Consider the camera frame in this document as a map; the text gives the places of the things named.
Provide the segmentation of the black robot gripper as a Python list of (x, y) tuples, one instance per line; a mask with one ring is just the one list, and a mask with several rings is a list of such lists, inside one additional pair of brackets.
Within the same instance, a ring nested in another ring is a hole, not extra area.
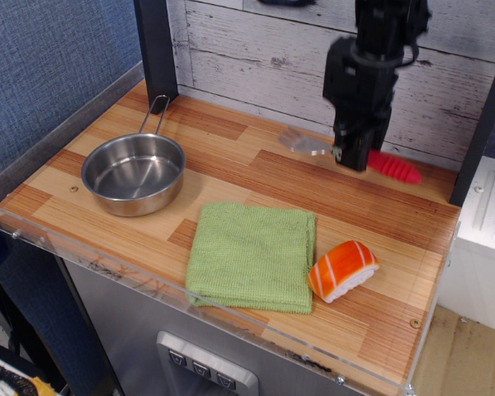
[(335, 109), (332, 155), (358, 172), (366, 170), (373, 140), (384, 141), (392, 114), (394, 68), (376, 68), (356, 60), (356, 40), (342, 37), (328, 51), (323, 97)]

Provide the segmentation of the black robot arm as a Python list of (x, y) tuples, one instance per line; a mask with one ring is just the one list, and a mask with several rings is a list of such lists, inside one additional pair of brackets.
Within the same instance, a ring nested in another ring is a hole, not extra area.
[(335, 109), (335, 159), (358, 172), (380, 149), (392, 114), (398, 69), (413, 64), (431, 17), (425, 1), (357, 1), (356, 36), (332, 42), (323, 97)]

